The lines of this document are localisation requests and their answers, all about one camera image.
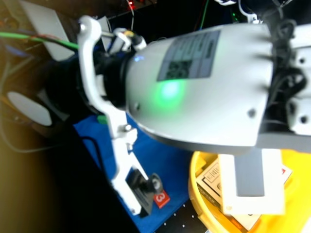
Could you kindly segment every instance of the green object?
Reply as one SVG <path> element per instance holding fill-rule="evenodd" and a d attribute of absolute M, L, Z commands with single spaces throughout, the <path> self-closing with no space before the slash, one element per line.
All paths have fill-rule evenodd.
<path fill-rule="evenodd" d="M 203 28 L 203 23 L 204 23 L 204 20 L 205 20 L 205 15 L 206 15 L 206 11 L 207 11 L 208 2 L 209 2 L 209 0 L 207 0 L 206 3 L 205 3 L 205 9 L 204 9 L 203 17 L 202 17 L 202 22 L 201 22 L 200 30 Z"/>
<path fill-rule="evenodd" d="M 105 115 L 97 116 L 97 121 L 98 121 L 98 123 L 100 123 L 102 125 L 106 125 L 107 124 L 107 117 Z"/>
<path fill-rule="evenodd" d="M 179 106 L 185 94 L 185 80 L 167 80 L 159 82 L 154 95 L 157 107 L 174 109 Z"/>
<path fill-rule="evenodd" d="M 14 38 L 14 39 L 30 39 L 32 41 L 38 41 L 38 42 L 48 42 L 45 39 L 37 38 L 37 37 L 31 37 L 29 35 L 19 34 L 19 33 L 5 33 L 0 32 L 0 37 L 6 37 L 6 38 Z M 67 45 L 73 49 L 78 49 L 79 46 L 75 43 L 64 41 L 64 40 L 56 40 L 64 45 Z"/>

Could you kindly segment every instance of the blue cloth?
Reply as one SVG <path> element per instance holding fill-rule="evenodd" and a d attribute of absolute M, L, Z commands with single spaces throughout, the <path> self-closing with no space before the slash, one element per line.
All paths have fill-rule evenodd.
<path fill-rule="evenodd" d="M 128 122 L 133 127 L 138 128 L 130 117 L 128 117 Z M 91 116 L 76 124 L 75 129 L 80 136 L 90 136 L 96 139 L 101 149 L 107 174 L 109 178 L 112 178 L 116 166 L 108 126 L 99 124 L 97 118 Z M 94 161 L 99 166 L 92 142 L 85 140 L 85 144 Z M 153 233 L 189 198 L 188 178 L 192 152 L 162 144 L 138 130 L 138 139 L 134 144 L 134 153 L 148 176 L 154 172 L 160 176 L 164 189 L 171 198 L 162 209 L 159 209 L 154 203 L 152 214 L 145 218 L 132 216 L 125 207 L 140 232 Z"/>

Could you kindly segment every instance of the number 3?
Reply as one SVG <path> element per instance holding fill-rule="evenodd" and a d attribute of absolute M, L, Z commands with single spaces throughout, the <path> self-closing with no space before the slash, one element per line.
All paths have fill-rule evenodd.
<path fill-rule="evenodd" d="M 164 199 L 165 199 L 165 194 L 164 193 L 161 193 L 160 195 L 158 195 L 156 197 L 156 201 L 157 202 L 162 202 Z"/>

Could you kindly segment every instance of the yellow container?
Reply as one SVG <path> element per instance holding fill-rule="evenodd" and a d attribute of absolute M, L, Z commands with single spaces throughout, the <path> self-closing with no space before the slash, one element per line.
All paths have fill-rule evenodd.
<path fill-rule="evenodd" d="M 216 158 L 217 154 L 193 154 L 189 179 L 190 200 L 199 219 L 212 233 L 241 233 L 199 192 L 196 177 Z M 249 233 L 301 233 L 311 217 L 311 154 L 282 150 L 282 158 L 283 164 L 293 171 L 284 185 L 285 215 L 262 215 Z"/>

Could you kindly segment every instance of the red tag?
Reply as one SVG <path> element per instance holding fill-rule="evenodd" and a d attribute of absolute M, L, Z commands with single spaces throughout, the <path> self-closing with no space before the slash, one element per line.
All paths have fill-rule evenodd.
<path fill-rule="evenodd" d="M 171 199 L 169 197 L 169 195 L 167 195 L 167 193 L 165 191 L 163 191 L 161 194 L 159 195 L 155 195 L 154 196 L 154 200 L 156 202 L 156 204 L 158 205 L 158 207 L 161 209 L 163 206 L 165 206 Z"/>

